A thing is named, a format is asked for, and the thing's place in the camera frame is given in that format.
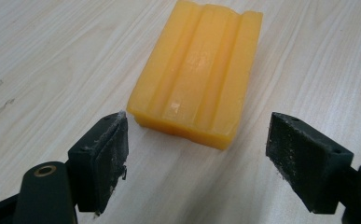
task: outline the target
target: light wood surface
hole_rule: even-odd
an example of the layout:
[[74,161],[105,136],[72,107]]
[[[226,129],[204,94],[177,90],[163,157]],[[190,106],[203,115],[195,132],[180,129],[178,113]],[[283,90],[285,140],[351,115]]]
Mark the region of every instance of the light wood surface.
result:
[[[298,117],[361,165],[361,1],[199,0],[264,13],[243,118],[227,151],[129,117],[128,177],[80,223],[340,223],[310,214],[265,156],[271,112]],[[0,0],[0,201],[23,174],[123,110],[174,0]]]

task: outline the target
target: soap bar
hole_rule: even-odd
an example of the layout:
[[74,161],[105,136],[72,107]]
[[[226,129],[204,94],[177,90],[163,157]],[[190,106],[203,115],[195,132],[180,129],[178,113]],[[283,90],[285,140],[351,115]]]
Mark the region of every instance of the soap bar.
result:
[[178,1],[127,110],[141,125],[226,149],[241,119],[262,13]]

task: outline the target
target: yellow block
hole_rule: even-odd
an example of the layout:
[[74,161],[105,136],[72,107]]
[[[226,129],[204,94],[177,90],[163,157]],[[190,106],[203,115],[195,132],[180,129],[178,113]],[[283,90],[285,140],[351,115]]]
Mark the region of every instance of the yellow block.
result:
[[241,119],[262,13],[178,1],[127,110],[145,127],[225,149]]

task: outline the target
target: wooden table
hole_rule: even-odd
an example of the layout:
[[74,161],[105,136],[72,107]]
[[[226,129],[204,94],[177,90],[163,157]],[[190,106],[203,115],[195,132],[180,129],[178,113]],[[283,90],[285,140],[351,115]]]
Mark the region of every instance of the wooden table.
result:
[[[128,178],[80,223],[340,223],[310,214],[265,156],[272,111],[311,124],[361,165],[361,1],[199,0],[264,13],[227,151],[129,117]],[[0,201],[23,174],[124,110],[174,0],[0,1]]]

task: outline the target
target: wood grain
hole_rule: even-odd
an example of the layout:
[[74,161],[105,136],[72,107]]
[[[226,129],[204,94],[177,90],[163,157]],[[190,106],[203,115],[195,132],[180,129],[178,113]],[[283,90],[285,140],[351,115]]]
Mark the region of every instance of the wood grain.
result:
[[[265,157],[272,111],[310,123],[361,165],[361,1],[198,0],[264,13],[236,140],[221,152],[129,116],[128,178],[80,223],[340,223],[310,214]],[[174,6],[0,0],[0,201],[23,174],[125,109]]]

